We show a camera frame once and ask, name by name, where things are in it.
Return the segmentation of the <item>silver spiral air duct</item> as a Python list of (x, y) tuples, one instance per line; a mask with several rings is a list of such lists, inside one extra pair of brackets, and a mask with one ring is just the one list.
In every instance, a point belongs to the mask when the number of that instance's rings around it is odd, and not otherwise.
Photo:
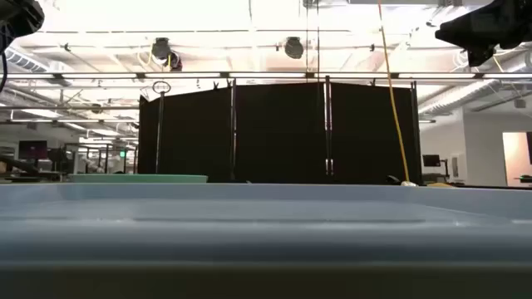
[(48, 72), (48, 67), (46, 65), (25, 54), (22, 54), (19, 51), (8, 48), (4, 51), (4, 53), (6, 54), (7, 62), (13, 64), (14, 66), (18, 66), (26, 71), (34, 73)]
[(487, 79), (447, 87), (423, 96), (418, 101), (418, 114), (446, 115), (454, 109), (468, 105), (470, 112), (481, 112), (528, 99), (532, 99), (532, 77)]

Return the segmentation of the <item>light blue plastic tray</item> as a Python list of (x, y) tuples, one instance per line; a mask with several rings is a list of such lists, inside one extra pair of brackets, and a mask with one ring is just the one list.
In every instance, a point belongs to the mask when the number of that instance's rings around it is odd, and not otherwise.
[(532, 192), (6, 184), (0, 263), (532, 264)]

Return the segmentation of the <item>aluminium frame bar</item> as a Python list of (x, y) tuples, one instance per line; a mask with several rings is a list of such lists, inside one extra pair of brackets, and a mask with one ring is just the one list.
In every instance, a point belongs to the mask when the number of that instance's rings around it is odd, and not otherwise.
[(9, 73), (8, 80), (129, 80), (129, 79), (413, 79), (413, 80), (509, 80), (532, 79), (532, 73), (438, 73), (438, 72), (117, 72), (117, 73)]

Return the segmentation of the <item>black workstation frame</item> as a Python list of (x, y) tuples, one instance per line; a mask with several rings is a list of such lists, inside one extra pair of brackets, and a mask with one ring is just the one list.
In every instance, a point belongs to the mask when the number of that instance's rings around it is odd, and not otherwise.
[(63, 149), (71, 163), (70, 174), (133, 174), (137, 169), (135, 145), (67, 143)]

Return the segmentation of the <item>dark red monitor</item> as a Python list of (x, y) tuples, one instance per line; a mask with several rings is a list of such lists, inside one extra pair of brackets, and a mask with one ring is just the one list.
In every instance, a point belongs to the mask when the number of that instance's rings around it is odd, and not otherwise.
[(20, 140), (18, 143), (19, 159), (46, 159), (46, 140)]

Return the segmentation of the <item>teal round plate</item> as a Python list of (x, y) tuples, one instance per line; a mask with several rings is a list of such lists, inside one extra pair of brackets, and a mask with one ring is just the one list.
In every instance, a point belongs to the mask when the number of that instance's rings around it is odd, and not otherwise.
[(72, 174), (69, 178), (73, 183), (90, 184), (204, 184), (208, 182), (207, 176), (185, 174)]

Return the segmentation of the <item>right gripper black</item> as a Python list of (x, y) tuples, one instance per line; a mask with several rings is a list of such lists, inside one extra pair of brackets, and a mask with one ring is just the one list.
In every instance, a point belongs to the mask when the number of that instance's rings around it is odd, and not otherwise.
[(496, 34), (500, 32), (497, 17), (502, 5), (503, 16), (508, 21), (500, 48), (513, 49), (523, 42), (532, 42), (532, 0), (492, 0), (485, 6), (443, 22), (435, 32), (435, 38), (465, 49), (496, 45)]

